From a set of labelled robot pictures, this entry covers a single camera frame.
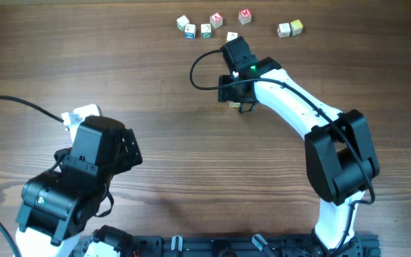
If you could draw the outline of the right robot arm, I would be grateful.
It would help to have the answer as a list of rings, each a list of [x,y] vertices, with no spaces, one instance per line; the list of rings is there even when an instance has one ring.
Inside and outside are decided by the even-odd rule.
[[[380,172],[365,117],[324,104],[274,59],[258,60],[241,36],[218,51],[229,69],[218,100],[267,106],[304,140],[307,177],[320,197],[315,237],[329,254],[342,253],[355,234],[357,206],[375,200],[372,180]]]

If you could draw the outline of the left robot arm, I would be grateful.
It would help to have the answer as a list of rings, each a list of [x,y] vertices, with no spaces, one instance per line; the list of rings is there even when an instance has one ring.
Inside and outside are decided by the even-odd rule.
[[[115,119],[88,116],[77,127],[70,148],[54,154],[54,165],[29,179],[16,217],[18,256],[68,256],[89,219],[110,214],[113,177],[143,158],[132,129]]]

